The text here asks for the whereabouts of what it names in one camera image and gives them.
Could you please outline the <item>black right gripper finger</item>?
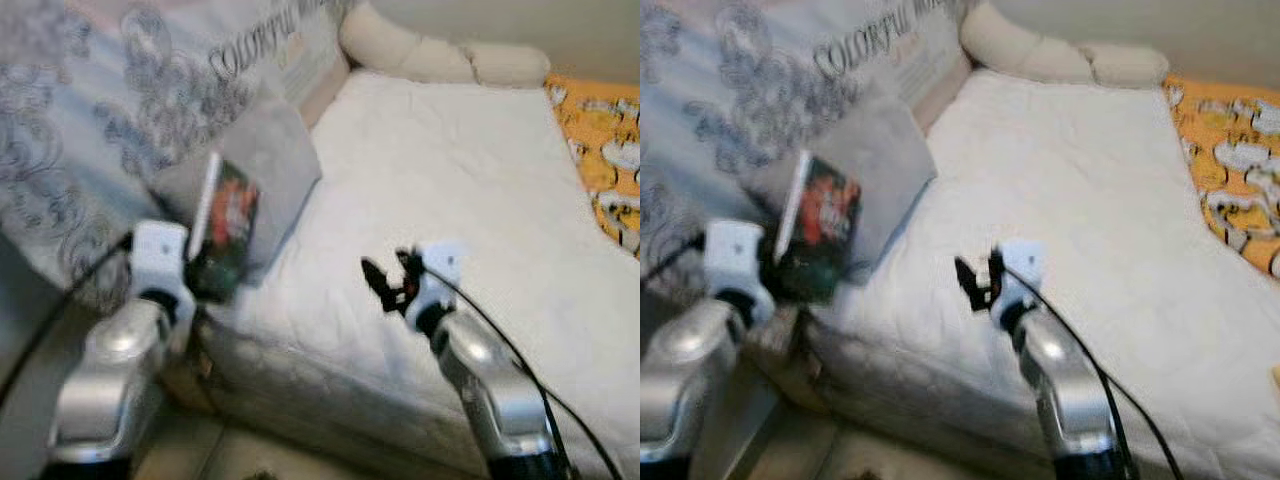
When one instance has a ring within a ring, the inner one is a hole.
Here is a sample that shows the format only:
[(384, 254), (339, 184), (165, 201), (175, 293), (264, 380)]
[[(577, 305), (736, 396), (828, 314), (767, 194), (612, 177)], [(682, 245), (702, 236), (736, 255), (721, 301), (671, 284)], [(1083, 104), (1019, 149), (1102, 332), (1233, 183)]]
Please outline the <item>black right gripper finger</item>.
[(977, 273), (963, 257), (955, 259), (957, 283), (969, 301), (986, 301), (986, 288), (979, 284)]
[(396, 289), (388, 283), (387, 274), (371, 259), (362, 259), (362, 274), (367, 287), (380, 301), (396, 301)]

